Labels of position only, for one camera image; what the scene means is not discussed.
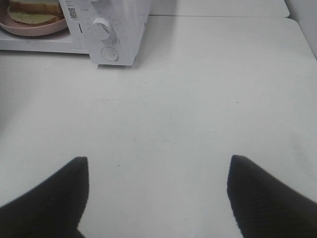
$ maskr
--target microwave knob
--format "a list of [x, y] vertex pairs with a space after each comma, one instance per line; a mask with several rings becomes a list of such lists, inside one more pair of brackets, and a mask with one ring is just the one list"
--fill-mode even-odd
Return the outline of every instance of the microwave knob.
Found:
[[99, 40], [106, 40], [113, 35], [113, 27], [109, 20], [97, 17], [92, 24], [93, 34]]

